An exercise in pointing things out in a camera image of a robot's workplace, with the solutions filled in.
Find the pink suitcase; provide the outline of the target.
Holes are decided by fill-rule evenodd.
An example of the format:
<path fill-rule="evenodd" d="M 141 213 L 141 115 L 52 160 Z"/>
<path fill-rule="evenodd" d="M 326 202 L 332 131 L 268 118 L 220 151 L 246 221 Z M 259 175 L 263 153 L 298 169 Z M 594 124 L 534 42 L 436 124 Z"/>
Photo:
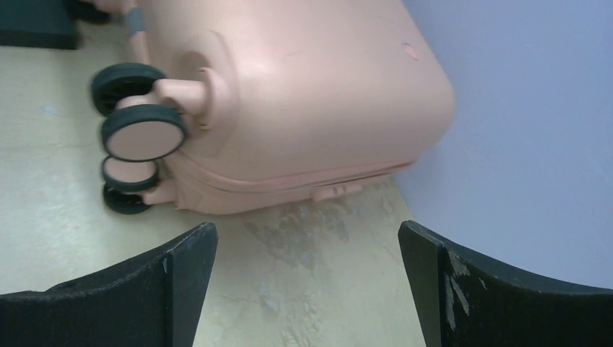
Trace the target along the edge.
<path fill-rule="evenodd" d="M 413 165 L 453 87 L 401 1 L 70 1 L 133 59 L 90 82 L 113 211 L 328 200 Z"/>

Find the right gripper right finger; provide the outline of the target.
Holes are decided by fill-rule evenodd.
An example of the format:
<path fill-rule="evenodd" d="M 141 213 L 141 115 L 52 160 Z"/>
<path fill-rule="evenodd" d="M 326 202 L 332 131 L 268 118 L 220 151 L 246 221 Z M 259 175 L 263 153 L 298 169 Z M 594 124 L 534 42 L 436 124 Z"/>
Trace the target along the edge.
<path fill-rule="evenodd" d="M 398 231 L 427 346 L 610 346 L 612 291 L 522 270 L 413 221 Z"/>

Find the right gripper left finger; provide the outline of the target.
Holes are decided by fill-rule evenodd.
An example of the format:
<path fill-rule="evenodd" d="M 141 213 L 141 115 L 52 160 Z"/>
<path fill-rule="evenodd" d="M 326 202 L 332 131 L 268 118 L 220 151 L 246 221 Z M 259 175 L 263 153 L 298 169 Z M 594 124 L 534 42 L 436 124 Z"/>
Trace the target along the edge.
<path fill-rule="evenodd" d="M 46 291 L 1 296 L 3 346 L 192 346 L 218 246 L 201 223 Z"/>

